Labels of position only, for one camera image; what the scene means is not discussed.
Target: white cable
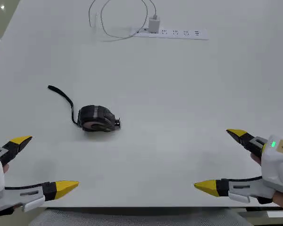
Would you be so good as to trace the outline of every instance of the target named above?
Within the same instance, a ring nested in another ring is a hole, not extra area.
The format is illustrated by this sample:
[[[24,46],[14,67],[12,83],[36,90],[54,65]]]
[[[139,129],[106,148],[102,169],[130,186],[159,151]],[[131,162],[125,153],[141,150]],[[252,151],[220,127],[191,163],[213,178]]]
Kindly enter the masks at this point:
[[[140,27],[140,29],[138,29],[134,34],[129,35],[128,37],[118,37],[118,36],[114,36],[114,35],[111,35],[111,34],[108,34],[108,33],[107,33],[107,31],[106,31],[106,29],[105,29],[105,26],[104,26],[104,22],[103,22],[103,10],[104,10],[105,6],[106,6],[110,1],[111,1],[111,0],[108,0],[108,1],[105,3],[105,5],[103,6],[103,8],[101,9],[101,11],[100,11],[100,21],[101,21],[102,28],[103,28],[105,34],[108,35],[108,36],[110,36],[110,37],[112,37],[112,38],[118,38],[118,39],[121,39],[121,40],[122,40],[122,39],[128,39],[128,38],[131,38],[131,37],[133,37],[134,35],[136,35],[136,34],[144,27],[144,25],[145,25],[146,22],[147,22],[147,18],[148,18],[148,6],[147,6],[147,4],[144,2],[144,0],[141,0],[141,1],[142,1],[143,4],[145,5],[146,11],[147,11],[147,14],[146,14],[146,17],[145,17],[145,21],[143,22],[143,24],[142,24],[142,26]]]
[[[154,7],[154,16],[156,16],[157,14],[156,14],[156,6],[155,6],[155,4],[152,2],[152,0],[149,0],[151,3],[152,3],[152,5],[153,5],[153,7]]]
[[[91,7],[93,6],[93,4],[95,3],[96,0],[93,0],[93,2],[91,3],[91,5],[89,6],[89,10],[88,10],[88,18],[89,18],[89,26],[91,27],[91,21],[90,21],[90,10]]]
[[[89,18],[89,26],[90,26],[90,27],[91,27],[90,11],[91,11],[91,8],[92,8],[93,4],[95,3],[95,1],[96,1],[96,0],[93,0],[93,1],[92,1],[91,5],[89,6],[89,10],[88,10],[88,18]],[[141,1],[142,1],[143,4],[145,5],[146,11],[147,11],[145,21],[144,21],[142,27],[141,27],[139,30],[137,30],[134,34],[132,34],[132,35],[130,35],[130,36],[128,36],[128,37],[118,37],[118,36],[110,35],[110,34],[107,33],[107,31],[106,31],[106,29],[105,29],[105,26],[104,26],[104,23],[103,23],[103,16],[102,16],[102,13],[103,13],[103,10],[104,10],[105,6],[106,6],[110,1],[111,1],[111,0],[108,0],[108,1],[105,3],[105,5],[103,6],[103,8],[101,9],[101,11],[100,11],[100,21],[101,21],[102,28],[103,28],[105,34],[108,35],[108,36],[110,36],[110,37],[119,38],[119,39],[128,39],[128,38],[131,38],[131,37],[133,37],[134,35],[136,35],[136,34],[144,27],[144,25],[145,25],[146,22],[147,22],[147,18],[148,18],[148,6],[147,6],[147,4],[144,2],[144,0],[141,0]],[[149,1],[152,3],[152,5],[153,5],[153,7],[154,7],[154,11],[155,11],[154,16],[153,16],[153,19],[157,19],[156,6],[155,6],[155,4],[152,2],[152,0],[149,0]]]

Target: tape measure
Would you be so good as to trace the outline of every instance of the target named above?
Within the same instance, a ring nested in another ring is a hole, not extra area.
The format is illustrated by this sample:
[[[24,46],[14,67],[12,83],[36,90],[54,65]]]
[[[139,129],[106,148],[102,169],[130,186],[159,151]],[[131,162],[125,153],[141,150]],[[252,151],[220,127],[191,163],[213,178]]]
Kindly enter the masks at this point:
[[[88,132],[111,132],[116,129],[120,129],[121,121],[115,119],[115,116],[111,111],[103,106],[89,105],[82,107],[79,110],[77,122],[74,119],[74,104],[72,100],[57,87],[49,85],[48,88],[62,97],[64,97],[71,106],[71,119],[74,124],[81,127],[84,131]]]

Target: table surface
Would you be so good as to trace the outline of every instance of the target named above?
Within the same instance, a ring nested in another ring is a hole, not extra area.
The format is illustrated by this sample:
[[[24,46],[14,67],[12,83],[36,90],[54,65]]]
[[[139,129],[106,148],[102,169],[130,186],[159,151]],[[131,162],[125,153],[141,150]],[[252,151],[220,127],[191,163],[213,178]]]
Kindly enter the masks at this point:
[[[80,181],[45,204],[56,207],[247,205],[192,184],[260,175],[227,128],[283,135],[283,1],[155,3],[163,27],[206,28],[210,39],[107,41],[89,27],[88,0],[20,1],[0,43],[0,145],[34,138],[10,163],[7,186]],[[109,32],[126,34],[145,9],[118,0],[104,15]],[[122,129],[83,132],[49,84],[76,112],[108,107]]]

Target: power outlet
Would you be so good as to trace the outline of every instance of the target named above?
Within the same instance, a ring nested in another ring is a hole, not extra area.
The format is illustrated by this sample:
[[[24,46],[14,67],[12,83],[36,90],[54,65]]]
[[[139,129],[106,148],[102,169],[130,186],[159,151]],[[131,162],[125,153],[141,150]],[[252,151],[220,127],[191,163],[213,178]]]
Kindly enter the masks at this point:
[[[138,29],[132,29],[131,35],[136,33]],[[159,33],[150,33],[148,28],[143,28],[135,37],[148,38],[166,38],[166,39],[199,39],[208,40],[207,30],[178,30],[178,29],[160,29]]]

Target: power strip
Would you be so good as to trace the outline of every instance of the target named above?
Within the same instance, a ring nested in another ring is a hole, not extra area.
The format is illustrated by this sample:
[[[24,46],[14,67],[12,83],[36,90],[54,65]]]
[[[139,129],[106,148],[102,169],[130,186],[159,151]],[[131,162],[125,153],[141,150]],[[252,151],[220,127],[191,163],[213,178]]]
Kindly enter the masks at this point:
[[[138,29],[134,28],[131,35],[136,33]],[[208,40],[207,30],[178,30],[178,29],[164,29],[161,28],[159,33],[150,33],[145,27],[140,30],[134,37],[148,37],[148,38],[165,38],[165,39],[199,39]]]

